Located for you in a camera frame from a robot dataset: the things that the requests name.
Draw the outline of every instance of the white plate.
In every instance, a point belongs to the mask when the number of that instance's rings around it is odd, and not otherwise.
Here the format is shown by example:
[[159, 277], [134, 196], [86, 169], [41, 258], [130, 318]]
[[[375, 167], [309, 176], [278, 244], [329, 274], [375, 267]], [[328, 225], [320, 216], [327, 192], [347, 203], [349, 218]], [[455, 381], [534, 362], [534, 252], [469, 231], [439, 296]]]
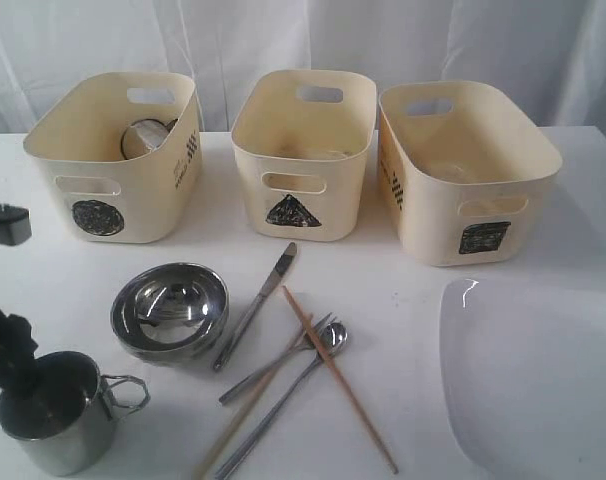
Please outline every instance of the white plate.
[[440, 329], [468, 457], [500, 479], [606, 479], [606, 294], [457, 280]]

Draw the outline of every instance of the fork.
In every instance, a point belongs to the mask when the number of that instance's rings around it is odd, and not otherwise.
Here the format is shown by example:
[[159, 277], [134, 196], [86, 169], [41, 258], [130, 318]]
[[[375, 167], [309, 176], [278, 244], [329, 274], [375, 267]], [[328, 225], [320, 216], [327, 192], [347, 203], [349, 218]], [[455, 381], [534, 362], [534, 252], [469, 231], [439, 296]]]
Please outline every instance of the fork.
[[[316, 331], [316, 333], [319, 336], [321, 335], [321, 332], [327, 325], [336, 321], [337, 317], [334, 317], [334, 318], [331, 318], [331, 317], [332, 317], [332, 312], [328, 313], [321, 320], [319, 320], [316, 323], [316, 325], [314, 325], [314, 330]], [[289, 350], [286, 350], [281, 355], [276, 357], [274, 360], [266, 363], [259, 369], [255, 370], [253, 373], [249, 374], [247, 377], [245, 377], [239, 383], [234, 385], [232, 388], [230, 388], [227, 392], [225, 392], [223, 395], [221, 395], [221, 397], [219, 398], [219, 402], [221, 403], [221, 405], [227, 405], [232, 400], [237, 398], [241, 393], [243, 393], [248, 388], [250, 388], [252, 385], [256, 384], [256, 382], [258, 382], [261, 378], [263, 378], [263, 375], [265, 375], [268, 371], [281, 365], [295, 353], [302, 352], [305, 350], [314, 350], [314, 344], [310, 340], [310, 337], [308, 337], [307, 335], [303, 336], [301, 338], [301, 340], [299, 340], [292, 348], [290, 348]]]

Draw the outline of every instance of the knife handle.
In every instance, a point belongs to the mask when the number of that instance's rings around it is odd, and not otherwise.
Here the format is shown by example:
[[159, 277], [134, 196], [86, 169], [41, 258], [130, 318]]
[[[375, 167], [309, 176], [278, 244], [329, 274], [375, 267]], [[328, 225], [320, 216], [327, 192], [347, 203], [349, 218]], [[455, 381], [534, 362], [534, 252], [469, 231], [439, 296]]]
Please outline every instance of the knife handle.
[[234, 353], [234, 350], [241, 341], [243, 334], [245, 334], [247, 327], [249, 327], [250, 323], [252, 323], [254, 315], [256, 315], [256, 312], [258, 312], [259, 308], [261, 308], [261, 305], [263, 305], [266, 298], [267, 297], [265, 295], [261, 294], [254, 297], [254, 300], [252, 300], [252, 303], [247, 310], [245, 310], [245, 313], [243, 313], [243, 316], [237, 323], [236, 327], [234, 327], [234, 331], [225, 341], [225, 344], [216, 357], [216, 360], [214, 360], [212, 370], [219, 372], [227, 364], [232, 356], [232, 353]]

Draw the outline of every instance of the bin handle hole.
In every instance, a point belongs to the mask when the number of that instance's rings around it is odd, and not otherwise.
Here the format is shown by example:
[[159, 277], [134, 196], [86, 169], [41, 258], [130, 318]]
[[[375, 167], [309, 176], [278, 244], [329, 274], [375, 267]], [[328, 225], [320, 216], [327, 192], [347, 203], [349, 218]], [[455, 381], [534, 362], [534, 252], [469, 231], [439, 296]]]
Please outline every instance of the bin handle hole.
[[287, 173], [264, 173], [261, 181], [267, 188], [282, 192], [312, 193], [320, 195], [327, 183], [318, 175], [290, 175]]
[[176, 102], [174, 94], [167, 88], [128, 88], [127, 99], [130, 103], [148, 105], [172, 105]]
[[525, 195], [518, 197], [499, 197], [487, 200], [469, 200], [459, 206], [462, 217], [495, 217], [497, 215], [516, 215], [529, 203]]
[[341, 103], [343, 90], [333, 87], [301, 85], [296, 89], [296, 98], [304, 102]]
[[111, 195], [121, 193], [121, 185], [115, 180], [103, 177], [65, 177], [57, 176], [54, 183], [63, 193], [77, 195]]
[[454, 103], [449, 98], [431, 98], [410, 103], [405, 113], [410, 117], [423, 117], [426, 115], [444, 115], [450, 113]]

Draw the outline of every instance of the metal bowl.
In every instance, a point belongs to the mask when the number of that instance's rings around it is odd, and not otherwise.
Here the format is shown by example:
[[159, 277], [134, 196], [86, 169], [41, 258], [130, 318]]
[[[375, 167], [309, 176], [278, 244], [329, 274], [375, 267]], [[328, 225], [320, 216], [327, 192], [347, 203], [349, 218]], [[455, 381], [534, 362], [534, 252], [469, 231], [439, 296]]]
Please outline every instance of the metal bowl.
[[112, 330], [132, 355], [181, 363], [214, 345], [228, 309], [227, 287], [214, 271], [194, 263], [168, 263], [123, 287], [112, 305]]

